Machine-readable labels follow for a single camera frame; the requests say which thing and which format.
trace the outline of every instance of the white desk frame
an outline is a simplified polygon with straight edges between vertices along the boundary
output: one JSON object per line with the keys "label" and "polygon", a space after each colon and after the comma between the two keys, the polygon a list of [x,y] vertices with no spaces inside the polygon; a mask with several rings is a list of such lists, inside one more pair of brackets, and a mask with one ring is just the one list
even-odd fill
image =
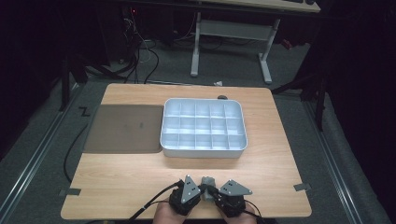
{"label": "white desk frame", "polygon": [[273,26],[253,25],[227,21],[201,20],[201,13],[198,12],[196,20],[195,45],[191,63],[191,76],[198,76],[200,35],[216,35],[266,41],[263,52],[259,53],[259,61],[260,65],[262,66],[264,82],[266,84],[271,84],[272,79],[268,69],[267,57],[274,42],[279,23],[280,19],[277,19]]}

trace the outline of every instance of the person's hand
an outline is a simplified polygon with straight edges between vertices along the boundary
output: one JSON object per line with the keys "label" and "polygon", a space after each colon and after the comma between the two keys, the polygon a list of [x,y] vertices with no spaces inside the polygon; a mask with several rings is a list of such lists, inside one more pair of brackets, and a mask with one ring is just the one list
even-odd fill
{"label": "person's hand", "polygon": [[187,216],[182,216],[176,213],[169,203],[158,203],[157,210],[155,211],[153,224],[182,224]]}
{"label": "person's hand", "polygon": [[[254,213],[254,209],[250,204],[246,203],[246,209],[248,212]],[[220,209],[219,212],[227,224],[257,224],[256,218],[252,215],[241,213],[239,217],[227,217]]]}

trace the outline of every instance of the white plastic organizer tray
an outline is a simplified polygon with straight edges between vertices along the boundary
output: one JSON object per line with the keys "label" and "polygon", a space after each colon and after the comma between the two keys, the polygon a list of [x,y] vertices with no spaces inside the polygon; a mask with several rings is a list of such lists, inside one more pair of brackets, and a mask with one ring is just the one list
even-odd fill
{"label": "white plastic organizer tray", "polygon": [[166,101],[163,153],[183,158],[238,158],[248,144],[241,105],[234,100]]}

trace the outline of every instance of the desk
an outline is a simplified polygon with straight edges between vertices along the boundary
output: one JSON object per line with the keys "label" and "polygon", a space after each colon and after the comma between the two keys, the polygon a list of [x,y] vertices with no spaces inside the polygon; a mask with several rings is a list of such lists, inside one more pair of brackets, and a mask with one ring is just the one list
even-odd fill
{"label": "desk", "polygon": [[[243,7],[267,7],[271,9],[286,9],[301,12],[320,12],[319,6],[314,3],[308,5],[307,3],[293,3],[281,0],[204,0],[209,3],[221,3],[230,4]],[[253,40],[265,41],[262,53],[259,53],[260,66],[262,68],[262,75],[266,84],[271,84],[271,74],[267,64],[267,57],[270,48],[273,44],[280,19],[276,19],[272,26],[270,25],[257,25],[257,24],[246,24],[236,23],[227,21],[212,21],[212,20],[201,20],[201,13],[197,13],[196,25],[195,25],[195,44],[194,51],[192,54],[191,62],[191,76],[197,77],[199,70],[199,41],[200,35],[217,35],[224,37],[236,37]]]}
{"label": "desk", "polygon": [[[102,105],[163,105],[168,98],[238,101],[244,113],[248,145],[239,159],[182,159],[155,154],[82,153],[61,215],[65,219],[126,219],[167,186],[191,175],[196,184],[212,176],[220,187],[228,179],[253,191],[245,198],[264,217],[307,217],[311,207],[283,129],[272,93],[263,88],[110,84]],[[159,198],[170,195],[166,192]],[[139,218],[153,218],[151,206]],[[220,218],[213,203],[200,202],[189,218]]]}

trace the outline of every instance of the metal frame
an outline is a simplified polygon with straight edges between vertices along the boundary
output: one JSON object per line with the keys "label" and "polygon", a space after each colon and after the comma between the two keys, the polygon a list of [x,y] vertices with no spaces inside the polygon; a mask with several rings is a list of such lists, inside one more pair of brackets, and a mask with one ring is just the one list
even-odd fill
{"label": "metal frame", "polygon": [[51,123],[47,132],[45,133],[43,139],[35,150],[34,155],[27,163],[26,167],[22,171],[20,177],[12,188],[11,192],[8,194],[7,198],[4,200],[2,206],[0,207],[0,223],[7,223],[9,218],[11,217],[14,209],[17,207],[18,202],[20,201],[23,193],[26,191],[30,182],[35,177],[35,173],[41,165],[41,162],[47,155],[47,152],[50,150],[50,146],[53,140],[53,137],[59,130],[59,127],[64,120],[65,115],[70,109],[71,104],[77,98],[77,96],[81,93],[81,87],[78,84],[75,84],[72,92],[73,97],[67,107],[64,108],[64,111],[59,111],[56,115],[54,121]]}
{"label": "metal frame", "polygon": [[268,69],[267,57],[274,42],[280,19],[276,19],[273,26],[254,25],[227,21],[202,20],[201,12],[197,13],[195,27],[195,45],[192,53],[191,76],[197,77],[199,70],[199,41],[201,35],[216,35],[266,41],[262,53],[259,53],[259,62],[266,84],[271,84],[271,74]]}
{"label": "metal frame", "polygon": [[347,183],[344,180],[340,170],[338,169],[337,163],[334,159],[334,156],[332,155],[332,150],[327,143],[325,134],[318,128],[315,123],[315,109],[310,102],[302,102],[302,104],[307,116],[309,117],[311,125],[314,128],[315,133],[317,134],[324,160],[329,169],[329,174],[332,177],[332,182],[334,183],[334,187],[338,193],[341,204],[344,206],[344,210],[346,211],[346,216],[348,217],[349,222],[353,224],[363,223],[363,221],[361,220],[361,215],[353,201]]}

